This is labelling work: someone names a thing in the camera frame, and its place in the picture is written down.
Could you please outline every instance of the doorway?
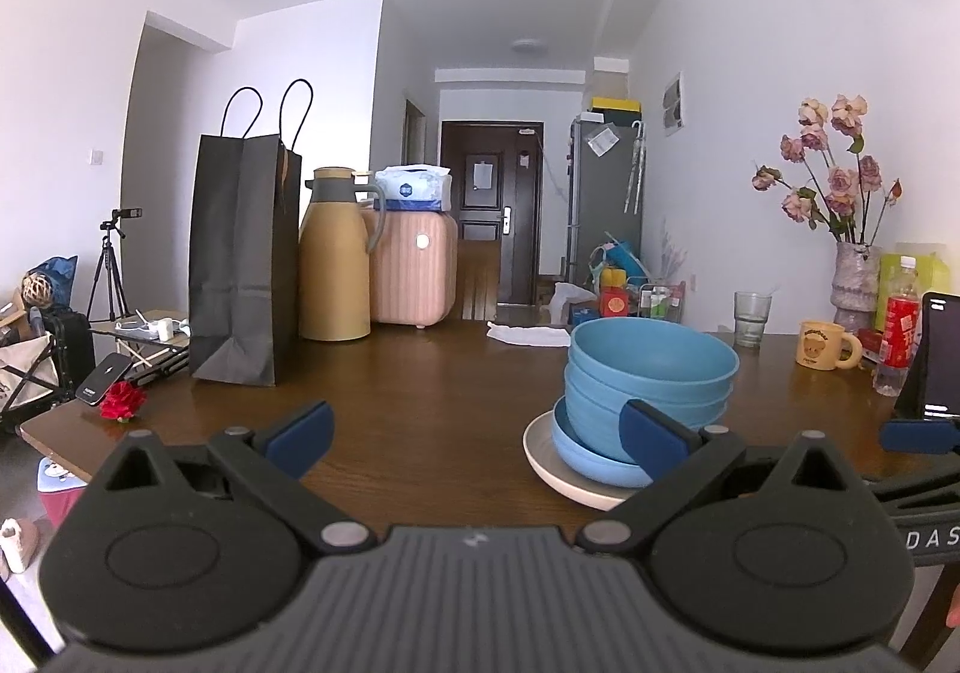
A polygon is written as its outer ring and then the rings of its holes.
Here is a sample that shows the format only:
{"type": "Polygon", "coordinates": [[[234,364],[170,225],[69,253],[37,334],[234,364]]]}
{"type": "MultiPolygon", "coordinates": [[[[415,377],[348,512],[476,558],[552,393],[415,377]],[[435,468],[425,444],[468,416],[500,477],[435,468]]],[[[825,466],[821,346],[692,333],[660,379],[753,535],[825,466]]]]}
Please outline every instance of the doorway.
{"type": "Polygon", "coordinates": [[[445,121],[440,133],[459,239],[500,244],[498,304],[535,302],[543,151],[542,123],[445,121]]]}
{"type": "Polygon", "coordinates": [[[403,146],[400,163],[426,162],[426,115],[408,100],[403,114],[403,146]]]}

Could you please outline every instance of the wooden table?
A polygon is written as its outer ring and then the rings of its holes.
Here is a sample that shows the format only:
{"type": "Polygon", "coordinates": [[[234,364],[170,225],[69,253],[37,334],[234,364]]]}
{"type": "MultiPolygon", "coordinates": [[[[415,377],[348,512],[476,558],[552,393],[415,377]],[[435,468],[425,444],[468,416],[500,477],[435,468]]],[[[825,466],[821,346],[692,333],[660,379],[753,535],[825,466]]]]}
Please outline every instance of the wooden table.
{"type": "MultiPolygon", "coordinates": [[[[166,443],[197,443],[230,424],[256,429],[326,399],[337,435],[304,483],[379,532],[392,522],[554,523],[569,534],[594,512],[542,484],[520,442],[563,393],[566,351],[505,345],[485,330],[450,321],[424,331],[378,326],[358,342],[301,342],[276,388],[181,373],[147,389],[138,425],[166,443]]],[[[759,352],[741,350],[728,426],[759,445],[821,429],[877,477],[923,463],[880,450],[877,428],[892,404],[872,392],[868,373],[797,366],[795,339],[768,334],[759,352]]],[[[27,421],[21,435],[89,480],[130,426],[74,401],[27,421]]]]}

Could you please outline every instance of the stacked blue bowls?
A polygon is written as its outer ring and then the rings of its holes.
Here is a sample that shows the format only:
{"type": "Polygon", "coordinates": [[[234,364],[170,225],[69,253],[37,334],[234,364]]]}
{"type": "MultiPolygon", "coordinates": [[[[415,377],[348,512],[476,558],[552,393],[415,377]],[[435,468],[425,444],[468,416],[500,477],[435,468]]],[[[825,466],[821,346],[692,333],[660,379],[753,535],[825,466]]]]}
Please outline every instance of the stacked blue bowls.
{"type": "Polygon", "coordinates": [[[571,429],[591,451],[634,462],[620,445],[620,411],[642,399],[697,430],[727,409],[736,352],[709,334],[651,318],[601,318],[573,330],[565,379],[571,429]]]}
{"type": "Polygon", "coordinates": [[[650,483],[650,476],[635,463],[608,459],[587,448],[570,426],[563,398],[553,409],[552,436],[553,445],[566,465],[592,481],[624,489],[640,489],[650,483]]]}

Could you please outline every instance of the smartphone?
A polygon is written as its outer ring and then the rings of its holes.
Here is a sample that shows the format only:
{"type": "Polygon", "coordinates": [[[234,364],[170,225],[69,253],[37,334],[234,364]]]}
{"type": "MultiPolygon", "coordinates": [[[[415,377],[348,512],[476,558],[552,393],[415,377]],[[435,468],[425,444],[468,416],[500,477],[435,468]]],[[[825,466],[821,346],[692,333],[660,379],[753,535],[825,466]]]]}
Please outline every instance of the smartphone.
{"type": "Polygon", "coordinates": [[[133,366],[133,356],[122,353],[111,353],[101,361],[94,370],[86,376],[77,390],[77,399],[88,405],[99,405],[107,396],[107,390],[117,382],[123,380],[133,366]]]}
{"type": "Polygon", "coordinates": [[[960,296],[923,296],[923,335],[926,376],[923,378],[923,415],[960,418],[960,296]]]}

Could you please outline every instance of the red bottle label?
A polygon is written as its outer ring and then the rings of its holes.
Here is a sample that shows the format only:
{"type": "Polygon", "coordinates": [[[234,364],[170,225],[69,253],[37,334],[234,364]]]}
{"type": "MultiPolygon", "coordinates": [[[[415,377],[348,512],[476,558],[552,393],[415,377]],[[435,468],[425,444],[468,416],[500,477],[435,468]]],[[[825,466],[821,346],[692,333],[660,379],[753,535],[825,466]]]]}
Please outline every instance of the red bottle label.
{"type": "Polygon", "coordinates": [[[917,331],[920,302],[892,296],[887,301],[887,315],[883,323],[883,342],[880,361],[896,369],[910,366],[913,334],[917,331]]]}

